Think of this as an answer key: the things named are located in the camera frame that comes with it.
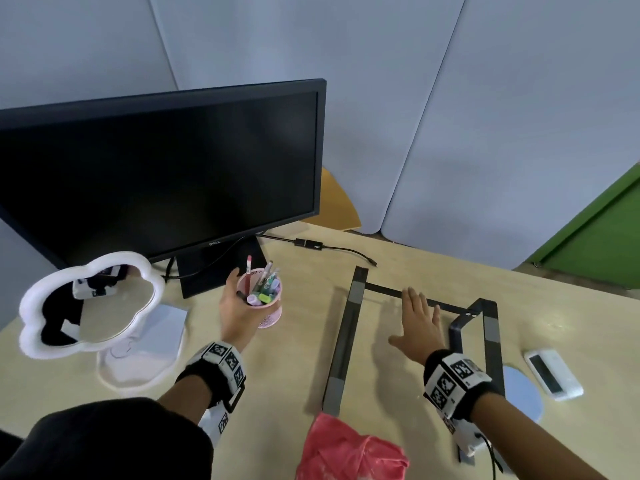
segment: monitor stand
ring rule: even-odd
[[[243,274],[246,271],[247,256],[251,256],[253,269],[267,265],[256,236],[245,237],[237,244],[234,242],[221,242],[176,256],[180,274],[191,274],[202,270],[195,276],[180,280],[183,298],[187,299],[224,285],[229,273],[235,267],[239,267],[240,273]]]

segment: floor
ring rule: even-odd
[[[382,241],[389,240],[382,235],[382,233],[377,232],[375,234],[361,234],[366,237],[370,237],[372,239],[380,239]],[[617,294],[620,296],[626,296],[628,298],[640,299],[640,289],[636,290],[628,290],[623,288],[622,286],[613,285],[611,283],[603,283],[596,280],[592,280],[589,278],[583,278],[581,276],[574,276],[572,274],[562,273],[560,271],[554,271],[552,269],[545,269],[542,267],[535,267],[531,263],[524,262],[521,265],[514,268],[514,271],[518,273],[531,274],[533,276],[540,276],[541,278],[546,278],[548,280],[560,281],[562,283],[569,283],[571,285],[582,286],[585,288],[590,288],[592,290],[604,291],[606,293]]]

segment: white remote control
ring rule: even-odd
[[[524,354],[524,360],[542,389],[556,401],[566,401],[584,394],[580,382],[555,350],[532,350]]]

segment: pink fabric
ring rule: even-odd
[[[339,419],[320,413],[307,435],[296,480],[403,480],[408,466],[402,448],[360,436]]]

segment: blue round coaster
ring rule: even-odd
[[[540,422],[544,405],[538,387],[526,375],[513,367],[505,365],[502,370],[507,401],[516,406],[528,418],[536,423]]]

